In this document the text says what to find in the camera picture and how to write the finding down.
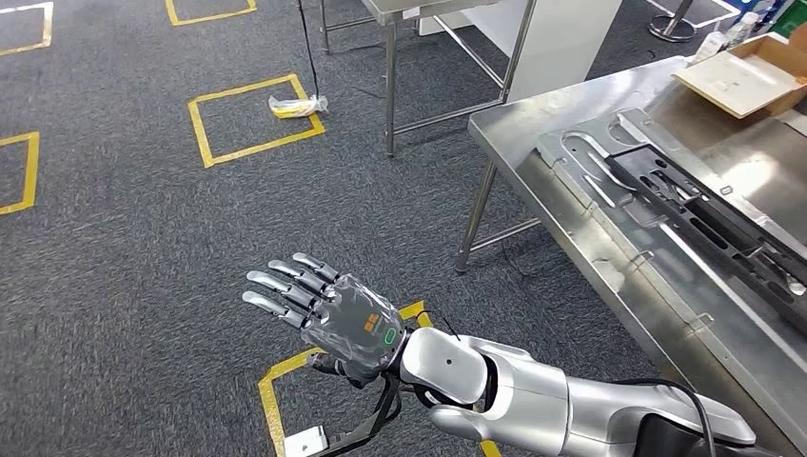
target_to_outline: stainless steel table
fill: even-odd
[[[516,43],[513,50],[513,55],[510,57],[510,62],[507,65],[504,77],[499,76],[493,69],[485,63],[482,58],[471,49],[463,40],[457,35],[454,30],[448,27],[445,22],[439,17],[439,14],[446,14],[449,12],[467,10],[469,8],[480,7],[484,5],[491,5],[497,3],[499,0],[362,0],[364,6],[370,11],[371,17],[357,19],[355,21],[345,22],[329,26],[325,14],[325,0],[320,0],[320,10],[323,18],[323,34],[325,38],[325,51],[329,52],[330,44],[328,39],[328,32],[346,27],[358,26],[375,20],[382,27],[385,28],[386,35],[386,123],[384,130],[386,155],[393,157],[395,155],[395,135],[406,133],[408,131],[419,129],[422,127],[430,126],[438,122],[454,119],[456,117],[465,116],[472,112],[481,109],[487,109],[506,103],[507,95],[513,84],[513,77],[515,75],[516,65],[521,55],[524,37],[526,36],[529,27],[532,12],[535,9],[536,0],[528,0],[524,9],[524,15],[519,28],[519,33],[516,37]],[[440,25],[443,30],[451,37],[465,53],[473,59],[473,61],[487,74],[487,76],[499,87],[499,96],[495,100],[483,102],[471,107],[456,109],[444,114],[429,117],[420,121],[412,122],[403,126],[395,126],[395,41],[397,38],[396,24],[403,20],[420,19],[424,17],[432,17],[432,19]]]
[[[710,187],[730,182],[761,211],[741,198],[738,208],[807,256],[807,138],[775,119],[738,121],[712,106],[670,76],[685,65],[674,57],[473,114],[468,129],[489,164],[457,267],[466,268],[473,248],[540,220],[665,375],[734,407],[764,446],[804,455],[807,338],[750,289],[673,243],[674,234],[628,227],[594,192],[584,205],[535,151],[544,133],[644,109],[692,151],[675,157],[679,165]],[[497,174],[538,218],[474,243]]]

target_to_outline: black metal bracket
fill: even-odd
[[[807,285],[807,261],[652,146],[613,155],[605,162],[621,181],[663,212],[693,248],[807,334],[807,294],[791,290],[793,282]]]
[[[382,376],[384,377],[384,391],[373,414],[364,419],[352,431],[329,435],[327,437],[328,448],[311,454],[309,457],[333,457],[364,446],[375,437],[383,426],[398,416],[401,412],[401,396],[399,395],[401,380],[390,373],[383,373]],[[393,403],[395,403],[395,408],[390,413]]]

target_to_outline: cardboard box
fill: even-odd
[[[763,36],[673,76],[739,119],[759,109],[777,115],[807,95],[807,53]]]

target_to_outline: gray carpet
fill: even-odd
[[[217,10],[213,0],[174,3],[181,18]],[[183,27],[158,0],[55,4],[49,48],[0,56],[0,138],[41,133],[35,205],[0,216],[0,455],[272,455],[257,383],[305,345],[239,296],[249,269],[296,250],[572,375],[654,372],[542,228],[453,272],[484,157],[464,119],[402,136],[399,157],[384,157],[376,26],[334,32],[325,56],[306,2],[331,101],[326,132],[205,169],[188,100],[290,71],[311,93],[294,2],[258,0],[255,12]],[[651,13],[625,0],[592,76],[692,51],[650,37]],[[344,1],[332,16],[363,14]],[[18,29],[0,24],[0,48],[30,38]],[[503,66],[483,36],[463,36]],[[402,121],[495,96],[446,37],[417,38],[408,25],[401,37]],[[271,93],[288,87],[203,105],[215,154],[305,129],[262,112]],[[23,153],[0,148],[0,206],[19,197]],[[482,232],[526,216],[497,183]],[[352,427],[376,388],[295,371],[276,386],[285,430]],[[411,399],[351,455],[415,453],[481,455],[431,430]]]

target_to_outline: yellow floor marking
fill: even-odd
[[[23,181],[23,199],[17,203],[0,207],[0,214],[8,214],[33,206],[33,199],[36,196],[36,168],[39,163],[39,132],[30,131],[22,135],[12,136],[11,138],[0,139],[0,146],[22,141],[28,142],[25,180]]]
[[[0,50],[0,55],[14,54],[24,50],[38,50],[50,46],[50,37],[53,30],[53,2],[37,3],[36,5],[26,5],[24,7],[16,8],[3,8],[0,10],[0,14],[15,11],[34,10],[37,8],[42,9],[43,15],[42,40],[35,45],[21,46],[19,48],[12,48],[10,50]]]
[[[418,317],[418,324],[421,327],[434,327],[432,326],[431,319],[428,316],[428,311],[424,312],[423,300],[415,302],[406,308],[398,311],[401,318],[404,320],[411,319],[415,316]],[[272,443],[275,447],[275,454],[277,457],[285,457],[283,449],[283,439],[285,432],[283,431],[283,421],[280,417],[280,409],[278,408],[277,398],[275,397],[275,389],[272,381],[280,378],[281,376],[290,373],[291,371],[305,366],[305,359],[310,354],[323,352],[320,348],[311,348],[301,352],[294,357],[283,360],[283,362],[275,365],[266,372],[264,377],[258,382],[258,391],[261,395],[261,403],[264,405],[264,413],[266,415],[266,424],[269,427],[269,436],[272,438]],[[482,454],[485,457],[502,457],[499,448],[492,441],[483,441],[480,443]]]
[[[291,84],[291,87],[294,88],[294,92],[297,94],[299,98],[301,99],[308,98],[308,96],[305,95],[305,90],[303,90],[303,86],[300,84],[300,80],[297,78],[297,75],[294,73],[290,73],[286,76],[270,79],[268,81],[262,81],[260,83],[250,84],[235,89],[222,90],[221,92],[200,95],[194,98],[193,100],[187,102],[187,110],[190,112],[190,121],[193,123],[193,131],[196,133],[196,141],[199,144],[199,152],[200,154],[202,154],[202,162],[205,164],[205,168],[210,168],[216,164],[222,164],[224,162],[228,162],[233,159],[238,159],[246,155],[254,154],[255,152],[261,152],[262,150],[277,148],[278,146],[286,145],[288,143],[302,140],[304,138],[309,138],[311,136],[319,135],[325,132],[323,123],[320,121],[320,116],[318,116],[317,113],[315,112],[310,116],[308,116],[308,120],[311,122],[311,129],[302,131],[300,133],[294,133],[285,136],[283,138],[270,141],[268,143],[263,143],[262,145],[252,146],[246,149],[231,152],[229,154],[213,157],[213,154],[210,152],[210,143],[207,141],[207,134],[205,133],[205,125],[202,122],[202,115],[199,113],[199,104],[209,100],[215,100],[217,98],[227,97],[229,95],[237,95],[239,93],[249,92],[250,90],[268,88],[269,86],[275,86],[286,82]]]
[[[188,24],[198,24],[200,22],[215,21],[216,19],[224,19],[226,17],[237,16],[239,14],[246,14],[258,9],[255,0],[246,0],[246,8],[243,10],[222,12],[221,14],[213,14],[212,16],[196,17],[193,19],[180,19],[176,15],[176,8],[174,8],[173,0],[166,0],[166,10],[168,10],[168,19],[171,21],[172,26],[186,26]]]

